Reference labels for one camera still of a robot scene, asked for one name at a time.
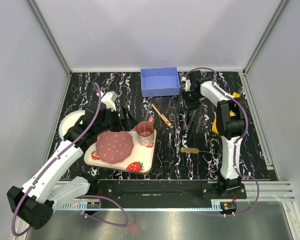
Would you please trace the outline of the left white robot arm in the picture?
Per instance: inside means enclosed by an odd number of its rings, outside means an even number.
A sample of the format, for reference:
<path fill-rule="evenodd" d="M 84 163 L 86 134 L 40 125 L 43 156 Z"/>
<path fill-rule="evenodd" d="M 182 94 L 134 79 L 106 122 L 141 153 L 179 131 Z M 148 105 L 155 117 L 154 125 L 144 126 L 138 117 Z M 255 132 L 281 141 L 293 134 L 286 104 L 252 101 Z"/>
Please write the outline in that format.
<path fill-rule="evenodd" d="M 85 110 L 68 114 L 59 126 L 62 139 L 44 166 L 21 187 L 12 186 L 7 192 L 13 218 L 21 218 L 30 227 L 42 228 L 53 213 L 76 198 L 98 199 L 98 179 L 80 172 L 69 183 L 55 188 L 65 171 L 106 131 L 128 132 L 137 125 L 127 108 L 123 115 L 106 104 L 93 103 Z"/>

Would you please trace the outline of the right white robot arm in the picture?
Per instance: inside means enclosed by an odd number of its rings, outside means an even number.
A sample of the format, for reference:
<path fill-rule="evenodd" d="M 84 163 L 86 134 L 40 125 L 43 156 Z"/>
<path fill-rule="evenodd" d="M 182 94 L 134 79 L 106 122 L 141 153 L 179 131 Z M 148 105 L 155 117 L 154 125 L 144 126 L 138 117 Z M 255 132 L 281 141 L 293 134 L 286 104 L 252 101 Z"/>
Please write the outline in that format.
<path fill-rule="evenodd" d="M 215 127 L 222 141 L 222 162 L 218 172 L 217 192 L 229 198 L 240 189 L 243 176 L 239 170 L 241 142 L 248 131 L 245 99 L 235 97 L 217 84 L 217 73 L 203 77 L 200 68 L 185 74 L 182 90 L 186 110 L 199 107 L 200 99 L 207 98 L 216 106 Z"/>

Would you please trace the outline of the pink enamel mug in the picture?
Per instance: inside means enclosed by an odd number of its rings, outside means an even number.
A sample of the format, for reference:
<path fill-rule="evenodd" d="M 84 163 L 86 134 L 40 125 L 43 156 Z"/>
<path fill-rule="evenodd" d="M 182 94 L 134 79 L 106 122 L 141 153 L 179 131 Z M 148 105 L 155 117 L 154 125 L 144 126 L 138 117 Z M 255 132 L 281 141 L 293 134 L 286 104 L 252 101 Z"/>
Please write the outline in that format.
<path fill-rule="evenodd" d="M 155 141 L 154 117 L 151 116 L 148 120 L 141 121 L 136 126 L 137 139 L 140 145 L 149 147 Z"/>

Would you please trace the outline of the wooden test tube clamp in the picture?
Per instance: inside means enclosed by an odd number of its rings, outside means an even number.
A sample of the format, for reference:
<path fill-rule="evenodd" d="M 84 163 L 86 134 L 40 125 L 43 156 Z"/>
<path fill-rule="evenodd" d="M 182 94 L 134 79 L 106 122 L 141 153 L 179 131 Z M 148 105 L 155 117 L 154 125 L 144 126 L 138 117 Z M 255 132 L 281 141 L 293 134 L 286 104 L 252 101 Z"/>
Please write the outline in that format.
<path fill-rule="evenodd" d="M 152 103 L 151 107 L 157 113 L 157 115 L 164 121 L 164 123 L 170 128 L 172 123 L 156 108 L 156 106 Z"/>

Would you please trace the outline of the metal crucible tongs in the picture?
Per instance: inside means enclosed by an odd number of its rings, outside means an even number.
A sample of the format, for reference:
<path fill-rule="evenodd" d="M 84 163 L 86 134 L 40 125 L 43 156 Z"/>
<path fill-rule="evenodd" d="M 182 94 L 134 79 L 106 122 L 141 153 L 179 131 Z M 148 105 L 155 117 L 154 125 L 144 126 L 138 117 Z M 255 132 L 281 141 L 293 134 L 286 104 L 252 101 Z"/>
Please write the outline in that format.
<path fill-rule="evenodd" d="M 169 115 L 169 120 L 172 122 L 172 129 L 174 133 L 174 145 L 176 148 L 176 155 L 180 154 L 180 148 L 182 146 L 182 136 L 181 131 L 182 128 L 180 127 L 179 115 L 171 113 Z"/>

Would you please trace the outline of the yellow test tube rack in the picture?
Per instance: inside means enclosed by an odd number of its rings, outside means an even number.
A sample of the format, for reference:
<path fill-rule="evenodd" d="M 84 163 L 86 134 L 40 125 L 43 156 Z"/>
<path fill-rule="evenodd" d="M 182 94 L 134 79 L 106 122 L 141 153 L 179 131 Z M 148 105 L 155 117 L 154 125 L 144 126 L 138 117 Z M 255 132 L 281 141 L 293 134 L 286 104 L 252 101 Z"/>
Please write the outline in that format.
<path fill-rule="evenodd" d="M 232 96 L 235 97 L 235 98 L 239 98 L 241 96 L 242 92 L 239 91 L 239 92 L 233 92 Z M 233 117 L 235 116 L 236 114 L 231 110 L 230 111 L 230 116 Z M 214 121 L 212 123 L 212 127 L 211 127 L 211 131 L 216 134 L 216 135 L 219 135 L 219 132 L 218 132 L 218 129 L 217 129 L 217 117 L 214 118 Z"/>

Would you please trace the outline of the pink dotted plate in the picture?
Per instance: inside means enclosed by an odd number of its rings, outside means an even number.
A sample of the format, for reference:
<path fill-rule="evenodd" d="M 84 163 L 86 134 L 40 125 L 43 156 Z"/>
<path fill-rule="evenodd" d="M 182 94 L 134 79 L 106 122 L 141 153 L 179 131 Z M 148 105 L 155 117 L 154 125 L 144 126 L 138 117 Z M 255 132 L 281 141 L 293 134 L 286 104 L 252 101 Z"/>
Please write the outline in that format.
<path fill-rule="evenodd" d="M 108 164 L 123 162 L 132 154 L 133 148 L 133 137 L 126 131 L 103 132 L 97 137 L 95 143 L 96 154 L 101 161 Z"/>

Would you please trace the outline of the test tube brush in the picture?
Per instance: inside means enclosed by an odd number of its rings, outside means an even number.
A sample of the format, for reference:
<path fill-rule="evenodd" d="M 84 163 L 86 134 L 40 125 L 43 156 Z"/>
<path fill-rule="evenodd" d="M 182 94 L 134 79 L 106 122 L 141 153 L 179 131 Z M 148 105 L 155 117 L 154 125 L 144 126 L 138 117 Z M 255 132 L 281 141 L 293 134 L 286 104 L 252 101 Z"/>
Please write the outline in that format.
<path fill-rule="evenodd" d="M 219 155 L 218 153 L 212 153 L 212 152 L 200 150 L 200 149 L 194 148 L 194 147 L 181 147 L 179 149 L 179 152 L 180 153 L 189 153 L 189 154 L 206 153 L 206 154 L 211 154 L 211 155 Z"/>

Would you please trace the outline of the strawberry pattern tray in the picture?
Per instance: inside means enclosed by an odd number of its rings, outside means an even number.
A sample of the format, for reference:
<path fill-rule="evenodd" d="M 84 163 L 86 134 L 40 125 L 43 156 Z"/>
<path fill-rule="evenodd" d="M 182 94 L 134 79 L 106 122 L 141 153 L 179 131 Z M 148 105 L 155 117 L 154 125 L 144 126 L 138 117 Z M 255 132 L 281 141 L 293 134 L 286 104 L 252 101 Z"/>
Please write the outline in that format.
<path fill-rule="evenodd" d="M 142 146 L 138 142 L 138 134 L 134 128 L 132 131 L 127 131 L 132 135 L 134 148 L 131 155 L 123 162 L 110 164 L 101 161 L 96 154 L 94 142 L 84 154 L 84 162 L 89 166 L 98 168 L 111 169 L 116 171 L 125 171 L 130 173 L 148 174 L 152 170 L 155 141 L 151 146 Z"/>

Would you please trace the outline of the blue plastic box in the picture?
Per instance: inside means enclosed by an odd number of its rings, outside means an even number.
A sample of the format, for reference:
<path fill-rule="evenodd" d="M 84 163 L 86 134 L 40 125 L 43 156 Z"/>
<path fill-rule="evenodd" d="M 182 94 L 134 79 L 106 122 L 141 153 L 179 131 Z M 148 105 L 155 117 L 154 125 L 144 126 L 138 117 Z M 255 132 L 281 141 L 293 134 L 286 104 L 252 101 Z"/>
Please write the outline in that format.
<path fill-rule="evenodd" d="M 143 98 L 178 96 L 181 84 L 177 67 L 140 69 Z"/>

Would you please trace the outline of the white paper plate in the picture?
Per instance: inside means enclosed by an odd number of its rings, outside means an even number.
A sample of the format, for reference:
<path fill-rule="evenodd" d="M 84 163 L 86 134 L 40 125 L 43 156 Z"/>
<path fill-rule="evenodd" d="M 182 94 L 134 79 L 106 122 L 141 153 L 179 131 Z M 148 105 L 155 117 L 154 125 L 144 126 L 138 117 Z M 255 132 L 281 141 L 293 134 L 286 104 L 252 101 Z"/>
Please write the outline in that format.
<path fill-rule="evenodd" d="M 77 120 L 85 115 L 85 110 L 76 110 L 67 114 L 59 124 L 58 135 L 63 141 L 67 131 L 75 125 Z"/>

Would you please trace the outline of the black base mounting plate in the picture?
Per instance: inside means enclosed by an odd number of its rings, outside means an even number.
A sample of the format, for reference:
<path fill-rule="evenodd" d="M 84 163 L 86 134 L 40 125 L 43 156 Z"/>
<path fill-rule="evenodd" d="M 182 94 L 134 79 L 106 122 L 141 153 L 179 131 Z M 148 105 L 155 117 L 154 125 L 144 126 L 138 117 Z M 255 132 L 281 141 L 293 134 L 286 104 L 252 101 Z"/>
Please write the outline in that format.
<path fill-rule="evenodd" d="M 247 199 L 244 184 L 222 190 L 216 180 L 114 180 L 100 179 L 92 183 L 90 193 L 109 198 L 121 196 L 189 196 L 200 199 Z"/>

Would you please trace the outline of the left power connector box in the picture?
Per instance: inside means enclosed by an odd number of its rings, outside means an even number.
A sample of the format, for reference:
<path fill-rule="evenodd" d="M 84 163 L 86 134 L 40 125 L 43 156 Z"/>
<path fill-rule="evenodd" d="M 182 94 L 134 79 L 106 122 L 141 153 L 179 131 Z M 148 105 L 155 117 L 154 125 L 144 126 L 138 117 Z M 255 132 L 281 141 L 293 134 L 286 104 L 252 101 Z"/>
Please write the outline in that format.
<path fill-rule="evenodd" d="M 99 199 L 89 200 L 89 201 L 87 201 L 87 204 L 86 204 L 86 208 L 91 211 L 99 209 L 100 206 L 101 206 L 101 202 Z"/>

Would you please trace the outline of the power connector box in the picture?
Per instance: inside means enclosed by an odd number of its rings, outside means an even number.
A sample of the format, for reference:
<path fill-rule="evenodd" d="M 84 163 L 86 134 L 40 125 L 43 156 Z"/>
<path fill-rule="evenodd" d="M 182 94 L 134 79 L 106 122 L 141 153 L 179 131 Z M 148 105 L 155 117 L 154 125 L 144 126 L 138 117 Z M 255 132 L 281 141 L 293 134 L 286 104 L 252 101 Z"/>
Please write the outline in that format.
<path fill-rule="evenodd" d="M 224 202 L 221 205 L 221 209 L 223 211 L 235 212 L 237 210 L 237 203 L 236 202 Z"/>
<path fill-rule="evenodd" d="M 101 202 L 99 199 L 89 200 L 89 201 L 87 201 L 87 204 L 86 204 L 86 208 L 91 211 L 99 209 L 100 206 L 101 206 Z"/>

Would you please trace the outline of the right power connector box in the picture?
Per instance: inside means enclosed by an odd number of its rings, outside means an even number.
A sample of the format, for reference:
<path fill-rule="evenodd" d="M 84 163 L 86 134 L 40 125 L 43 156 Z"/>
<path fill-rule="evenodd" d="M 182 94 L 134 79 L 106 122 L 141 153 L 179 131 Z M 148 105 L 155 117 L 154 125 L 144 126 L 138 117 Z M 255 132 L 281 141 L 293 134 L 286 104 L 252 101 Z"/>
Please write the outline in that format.
<path fill-rule="evenodd" d="M 236 202 L 224 202 L 221 205 L 221 209 L 223 211 L 235 212 L 237 210 L 237 203 Z"/>

